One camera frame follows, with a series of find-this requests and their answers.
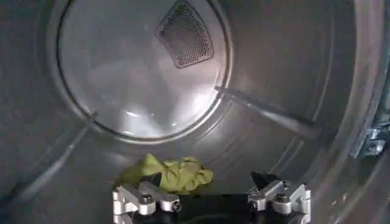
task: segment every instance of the perforated vent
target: perforated vent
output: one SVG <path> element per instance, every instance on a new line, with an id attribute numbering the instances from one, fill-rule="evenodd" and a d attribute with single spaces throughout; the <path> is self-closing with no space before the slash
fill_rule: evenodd
<path id="1" fill-rule="evenodd" d="M 176 67 L 184 68 L 213 57 L 210 34 L 199 14 L 179 0 L 156 30 Z"/>

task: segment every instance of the metal surface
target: metal surface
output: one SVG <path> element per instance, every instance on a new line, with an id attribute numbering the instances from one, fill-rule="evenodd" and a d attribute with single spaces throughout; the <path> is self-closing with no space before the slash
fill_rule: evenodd
<path id="1" fill-rule="evenodd" d="M 157 27 L 156 36 L 167 48 L 178 68 L 213 57 L 213 43 L 207 27 L 196 10 L 185 0 L 175 3 Z"/>
<path id="2" fill-rule="evenodd" d="M 238 102 L 245 107 L 248 107 L 260 115 L 278 123 L 279 125 L 293 131 L 295 134 L 304 137 L 309 140 L 317 140 L 321 129 L 315 127 L 312 121 L 298 118 L 288 114 L 287 111 L 277 108 L 276 106 L 268 103 L 256 100 L 253 97 L 248 96 L 240 91 L 234 89 L 225 89 L 220 86 L 216 86 L 215 90 L 232 98 L 233 101 Z"/>
<path id="3" fill-rule="evenodd" d="M 156 28 L 174 3 L 74 1 L 61 29 L 60 65 L 76 102 L 86 112 L 98 111 L 97 121 L 103 126 L 140 143 L 188 134 L 214 110 L 218 100 L 213 88 L 224 84 L 225 37 L 207 1 L 188 3 L 199 14 L 193 18 L 208 27 L 213 44 L 207 46 L 213 48 L 213 58 L 189 66 L 199 62 L 194 59 L 185 63 L 188 67 L 176 68 L 171 51 L 157 39 Z M 170 28 L 171 35 L 193 33 L 175 27 Z M 174 43 L 181 43 L 161 38 L 175 49 Z M 189 54 L 197 51 L 191 48 Z"/>
<path id="4" fill-rule="evenodd" d="M 272 208 L 275 212 L 282 215 L 288 215 L 292 211 L 290 200 L 286 198 L 285 201 L 282 201 L 278 198 L 278 196 L 275 196 L 274 200 L 272 201 Z"/>

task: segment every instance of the screw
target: screw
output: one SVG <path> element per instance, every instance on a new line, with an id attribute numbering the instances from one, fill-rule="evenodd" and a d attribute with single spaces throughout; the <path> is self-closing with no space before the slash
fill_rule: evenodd
<path id="1" fill-rule="evenodd" d="M 381 153 L 385 147 L 386 141 L 384 140 L 377 140 L 373 141 L 371 146 L 368 148 L 368 151 L 371 155 L 378 155 Z"/>
<path id="2" fill-rule="evenodd" d="M 249 202 L 249 210 L 251 210 L 252 212 L 257 211 L 257 204 L 254 201 Z"/>
<path id="3" fill-rule="evenodd" d="M 145 203 L 150 203 L 153 201 L 153 198 L 150 194 L 144 194 L 142 195 L 142 199 Z"/>
<path id="4" fill-rule="evenodd" d="M 175 201 L 173 204 L 172 204 L 172 210 L 174 212 L 179 212 L 180 210 L 182 210 L 182 204 L 180 204 L 180 202 L 178 201 Z"/>
<path id="5" fill-rule="evenodd" d="M 278 202 L 282 202 L 282 203 L 288 202 L 288 198 L 287 198 L 287 196 L 284 193 L 278 193 L 275 196 L 275 200 L 278 201 Z"/>
<path id="6" fill-rule="evenodd" d="M 371 130 L 371 134 L 370 134 L 370 140 L 376 140 L 378 139 L 378 135 L 380 134 L 380 130 L 379 129 L 372 129 Z"/>

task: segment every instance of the metal bracket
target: metal bracket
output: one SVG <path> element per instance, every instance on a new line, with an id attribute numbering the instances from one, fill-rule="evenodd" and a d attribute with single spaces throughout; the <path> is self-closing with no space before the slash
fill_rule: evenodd
<path id="1" fill-rule="evenodd" d="M 156 203 L 164 212 L 178 212 L 182 206 L 177 195 L 162 192 L 148 181 L 141 182 L 138 189 L 130 185 L 121 185 L 112 192 L 113 221 L 115 224 L 131 224 L 130 212 L 140 215 L 152 215 L 156 211 Z"/>
<path id="2" fill-rule="evenodd" d="M 248 195 L 248 203 L 255 212 L 265 211 L 271 202 L 272 210 L 283 215 L 296 211 L 303 215 L 302 222 L 311 221 L 311 191 L 304 184 L 290 187 L 280 180 L 275 180 L 260 191 Z"/>

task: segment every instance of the green cloth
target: green cloth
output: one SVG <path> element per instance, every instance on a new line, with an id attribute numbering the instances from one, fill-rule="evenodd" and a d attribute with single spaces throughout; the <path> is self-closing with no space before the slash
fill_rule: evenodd
<path id="1" fill-rule="evenodd" d="M 152 154 L 147 154 L 134 166 L 127 168 L 116 182 L 136 185 L 141 177 L 162 173 L 160 189 L 177 194 L 188 194 L 201 184 L 211 183 L 213 172 L 204 169 L 193 156 L 183 157 L 180 161 L 160 162 Z"/>

